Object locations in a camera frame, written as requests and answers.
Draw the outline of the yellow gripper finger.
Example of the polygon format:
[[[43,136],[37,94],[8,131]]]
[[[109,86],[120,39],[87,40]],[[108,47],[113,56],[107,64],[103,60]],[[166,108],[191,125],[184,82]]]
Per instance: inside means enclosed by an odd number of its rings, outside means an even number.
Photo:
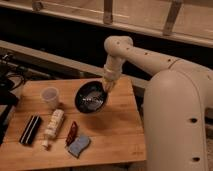
[[[116,82],[110,82],[109,92],[111,92],[113,90],[113,88],[115,87],[115,85],[116,85]]]
[[[105,92],[109,92],[110,89],[110,85],[109,82],[105,79],[102,80],[102,85],[103,85],[103,89]]]

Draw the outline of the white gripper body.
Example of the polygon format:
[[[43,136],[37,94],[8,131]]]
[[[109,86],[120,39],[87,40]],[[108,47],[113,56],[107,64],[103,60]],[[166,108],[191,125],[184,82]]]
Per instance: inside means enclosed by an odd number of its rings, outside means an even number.
[[[117,81],[122,74],[121,66],[110,67],[108,65],[104,65],[103,78],[107,82]]]

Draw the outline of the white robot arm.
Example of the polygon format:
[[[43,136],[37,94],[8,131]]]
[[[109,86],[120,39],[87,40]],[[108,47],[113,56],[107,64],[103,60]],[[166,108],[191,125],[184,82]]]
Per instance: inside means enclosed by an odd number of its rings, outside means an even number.
[[[147,171],[208,171],[205,110],[213,108],[213,70],[133,45],[128,36],[104,42],[104,89],[128,61],[151,75],[144,92]]]

